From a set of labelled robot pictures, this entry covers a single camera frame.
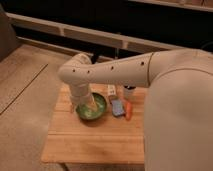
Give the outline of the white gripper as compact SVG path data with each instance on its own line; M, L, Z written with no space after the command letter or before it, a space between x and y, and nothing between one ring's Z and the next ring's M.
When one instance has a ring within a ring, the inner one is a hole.
M82 105L85 105L92 111L96 111L98 109L92 94L88 94L85 96L70 95L70 101L71 101L71 111L75 111L78 106Z

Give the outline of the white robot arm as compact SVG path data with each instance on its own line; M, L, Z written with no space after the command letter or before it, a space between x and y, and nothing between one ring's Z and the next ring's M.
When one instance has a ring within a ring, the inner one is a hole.
M80 53L59 77L77 104L90 99L91 83L146 87L145 171L213 171L213 53L176 49L97 64Z

